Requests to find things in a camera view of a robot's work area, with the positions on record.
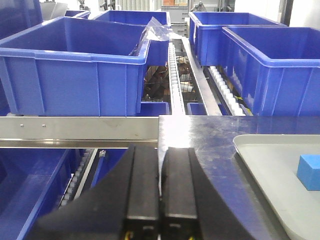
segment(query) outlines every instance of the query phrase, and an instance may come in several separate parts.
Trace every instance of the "blue plastic bin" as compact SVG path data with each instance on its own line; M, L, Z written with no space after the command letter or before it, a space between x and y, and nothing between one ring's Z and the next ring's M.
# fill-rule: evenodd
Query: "blue plastic bin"
M42 23L39 0L1 0L0 39ZM5 91L0 84L0 110L8 106Z
M158 117L159 115L169 115L169 103L156 101L141 102L141 111L137 113L137 117Z
M186 111L188 115L207 115L203 103L189 102L186 104Z
M170 15L165 11L114 11L108 10L100 14L95 20L118 22L123 24L147 25L154 17L162 25L171 26Z
M320 31L225 27L224 71L254 115L320 115Z
M70 149L0 149L0 235L22 240L38 216L56 208L71 178Z
M139 42L142 28L58 17L0 40L0 78L11 112L134 116L150 45Z
M80 19L88 19L90 15L90 11L86 10L67 10L65 12L66 17L80 18Z
M189 41L201 66L223 65L227 26L285 26L267 18L242 12L190 12Z
M156 18L162 25L171 27L170 15L165 11L114 11L108 10L95 20L118 22L123 24L146 26L151 18ZM150 66L165 66L168 61L169 41L151 41L147 63Z

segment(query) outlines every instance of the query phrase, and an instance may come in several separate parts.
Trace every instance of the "blue block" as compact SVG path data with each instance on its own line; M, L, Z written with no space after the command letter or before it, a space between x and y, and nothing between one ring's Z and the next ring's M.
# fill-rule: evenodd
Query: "blue block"
M320 191L320 155L301 155L296 175L308 191Z

